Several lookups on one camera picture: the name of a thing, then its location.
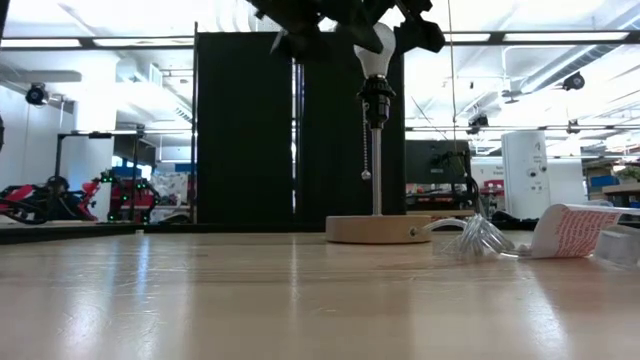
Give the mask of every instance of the light bulb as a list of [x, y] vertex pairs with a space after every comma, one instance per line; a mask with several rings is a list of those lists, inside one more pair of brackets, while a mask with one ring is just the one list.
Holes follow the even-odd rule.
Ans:
[[377, 23], [373, 26], [373, 30], [380, 38], [382, 42], [382, 52], [376, 54], [367, 49], [361, 48], [358, 45], [353, 46], [353, 51], [356, 53], [360, 63], [362, 64], [362, 71], [364, 76], [369, 78], [372, 76], [387, 76], [387, 70], [389, 69], [389, 61], [393, 52], [396, 50], [396, 36], [387, 25], [383, 23]]

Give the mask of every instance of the pull chain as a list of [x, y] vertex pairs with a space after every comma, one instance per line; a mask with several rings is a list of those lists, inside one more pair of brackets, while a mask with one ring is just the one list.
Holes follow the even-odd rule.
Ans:
[[[363, 110], [366, 110], [368, 104], [363, 104]], [[364, 144], [364, 171], [360, 174], [360, 177], [364, 181], [371, 180], [371, 172], [369, 171], [369, 154], [367, 152], [367, 116], [366, 111], [362, 114], [362, 143]]]

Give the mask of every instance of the clear plastic wrap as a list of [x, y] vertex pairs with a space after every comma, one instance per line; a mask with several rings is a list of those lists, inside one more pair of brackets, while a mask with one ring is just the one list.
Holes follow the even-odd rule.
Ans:
[[515, 245], [481, 215], [475, 215], [467, 221], [458, 219], [438, 220], [424, 226], [422, 231], [431, 232], [438, 228], [451, 226], [461, 228], [462, 234], [453, 240], [438, 244], [434, 249], [440, 254], [479, 257], [486, 254], [486, 249], [496, 254], [519, 254], [515, 249]]

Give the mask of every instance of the table surface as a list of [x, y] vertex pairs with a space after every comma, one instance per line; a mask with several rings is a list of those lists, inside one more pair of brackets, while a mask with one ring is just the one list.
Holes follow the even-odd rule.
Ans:
[[600, 360], [640, 350], [640, 274], [593, 259], [469, 263], [432, 245], [321, 235], [1, 250], [2, 359]]

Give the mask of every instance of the lamp base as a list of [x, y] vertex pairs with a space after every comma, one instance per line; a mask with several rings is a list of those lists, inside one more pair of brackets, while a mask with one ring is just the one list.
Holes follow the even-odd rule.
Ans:
[[431, 241], [420, 229], [431, 222], [425, 215], [330, 216], [326, 240], [345, 244], [419, 244]]

